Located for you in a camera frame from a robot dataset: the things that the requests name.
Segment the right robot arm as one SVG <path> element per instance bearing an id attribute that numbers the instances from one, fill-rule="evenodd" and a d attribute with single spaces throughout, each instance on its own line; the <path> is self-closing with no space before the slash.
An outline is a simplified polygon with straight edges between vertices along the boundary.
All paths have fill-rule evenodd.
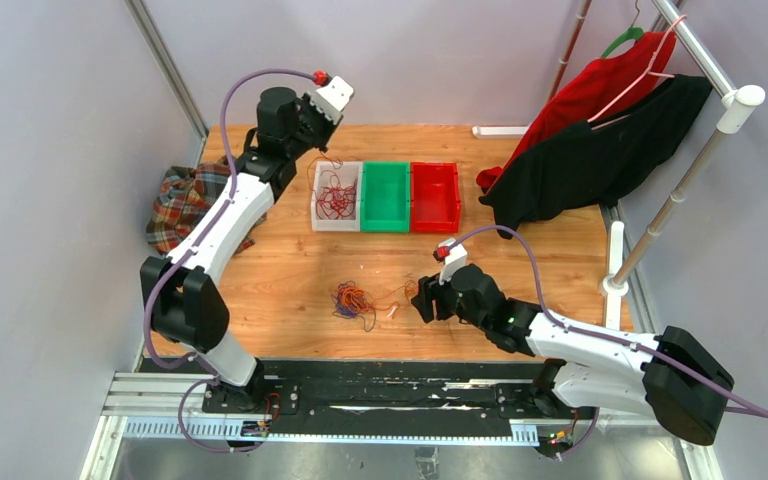
<path id="1" fill-rule="evenodd" d="M 718 391 L 732 391 L 734 379 L 684 329 L 634 334 L 575 321 L 506 296 L 474 264 L 447 281 L 421 278 L 411 303 L 426 323 L 455 317 L 504 352 L 544 358 L 531 390 L 544 416 L 568 407 L 623 411 L 687 442 L 714 443 L 727 406 Z"/>

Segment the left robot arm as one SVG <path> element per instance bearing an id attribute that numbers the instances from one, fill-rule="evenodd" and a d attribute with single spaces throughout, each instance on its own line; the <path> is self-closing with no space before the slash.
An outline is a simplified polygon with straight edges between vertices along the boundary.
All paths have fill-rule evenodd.
<path id="1" fill-rule="evenodd" d="M 287 87 L 263 91 L 257 124 L 241 154 L 231 157 L 233 171 L 219 198 L 177 247 L 141 265 L 144 336 L 157 333 L 183 346 L 185 359 L 200 362 L 243 413 L 265 403 L 264 368 L 231 333 L 218 284 L 256 221 L 295 178 L 297 160 L 312 149 L 327 150 L 354 95 L 340 77 L 304 95 Z"/>

